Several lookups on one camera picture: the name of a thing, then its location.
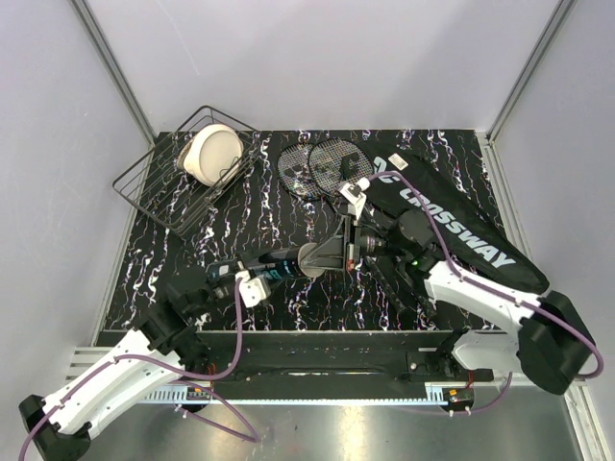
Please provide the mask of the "clear plastic tube lid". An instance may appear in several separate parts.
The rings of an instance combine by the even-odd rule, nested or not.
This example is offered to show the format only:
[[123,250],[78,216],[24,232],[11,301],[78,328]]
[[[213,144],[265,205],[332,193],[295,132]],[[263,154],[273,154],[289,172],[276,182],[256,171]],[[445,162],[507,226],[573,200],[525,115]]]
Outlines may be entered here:
[[316,267],[311,262],[310,255],[316,246],[317,244],[314,242],[309,242],[309,243],[304,244],[303,246],[299,248],[298,256],[297,256],[299,269],[301,270],[304,276],[310,279],[316,279],[325,273],[324,269]]

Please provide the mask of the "black BOKA shuttlecock tube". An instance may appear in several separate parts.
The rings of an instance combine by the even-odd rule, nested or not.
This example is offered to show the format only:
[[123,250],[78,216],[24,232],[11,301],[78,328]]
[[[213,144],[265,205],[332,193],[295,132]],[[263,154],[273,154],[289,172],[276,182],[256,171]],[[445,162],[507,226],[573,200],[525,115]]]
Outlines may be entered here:
[[270,281],[304,276],[299,265],[299,248],[290,247],[243,253],[232,259],[212,262],[206,268],[206,277],[207,281],[217,283],[241,271],[248,271],[252,277],[264,276]]

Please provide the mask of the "black racket bag Crossway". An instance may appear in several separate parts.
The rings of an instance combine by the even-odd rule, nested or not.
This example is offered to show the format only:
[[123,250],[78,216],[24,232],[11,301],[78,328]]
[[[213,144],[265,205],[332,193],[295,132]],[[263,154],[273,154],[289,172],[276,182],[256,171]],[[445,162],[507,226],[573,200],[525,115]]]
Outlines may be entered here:
[[548,290],[550,283],[542,271],[428,161],[397,153],[370,154],[368,158],[376,173],[397,171],[413,185],[408,188],[391,176],[371,182],[368,200],[379,211],[397,218],[409,209],[426,206],[456,259],[510,288],[538,294]]

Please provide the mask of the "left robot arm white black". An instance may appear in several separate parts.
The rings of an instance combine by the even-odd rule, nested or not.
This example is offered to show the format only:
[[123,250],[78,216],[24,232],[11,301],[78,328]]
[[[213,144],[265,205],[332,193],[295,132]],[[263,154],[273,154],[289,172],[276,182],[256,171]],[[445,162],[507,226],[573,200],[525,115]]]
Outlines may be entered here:
[[[78,460],[110,423],[157,388],[181,378],[229,376],[243,349],[242,310],[269,294],[267,281],[236,260],[177,274],[101,359],[60,390],[31,395],[18,405],[27,430],[19,459],[36,447],[44,460]],[[196,322],[227,303],[234,304],[236,339],[231,361],[218,370]]]

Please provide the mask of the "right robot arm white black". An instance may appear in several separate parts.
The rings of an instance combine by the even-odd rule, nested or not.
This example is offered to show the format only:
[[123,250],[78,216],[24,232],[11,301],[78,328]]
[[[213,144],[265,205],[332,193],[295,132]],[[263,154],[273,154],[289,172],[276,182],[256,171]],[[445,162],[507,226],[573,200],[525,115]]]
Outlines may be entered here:
[[495,333],[459,333],[435,359],[445,379],[458,380],[469,370],[502,370],[522,373],[542,390],[562,395],[597,350],[568,297],[519,291],[467,271],[451,261],[418,209],[405,212],[386,233],[345,215],[332,235],[301,249],[299,266],[318,277],[350,270],[366,256],[391,260],[413,295],[455,305],[497,327]]

